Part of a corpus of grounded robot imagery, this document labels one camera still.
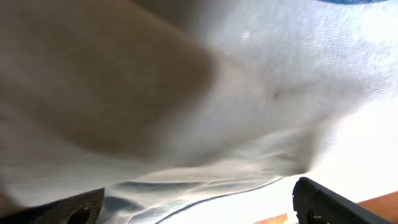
wrinkled cloth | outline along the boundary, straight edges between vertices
hole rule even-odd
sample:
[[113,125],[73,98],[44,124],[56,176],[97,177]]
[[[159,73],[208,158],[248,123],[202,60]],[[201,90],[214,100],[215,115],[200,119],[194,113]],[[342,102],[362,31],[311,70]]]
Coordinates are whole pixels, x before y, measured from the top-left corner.
[[38,206],[107,187],[98,223],[308,171],[398,91],[398,2],[2,1],[0,184]]

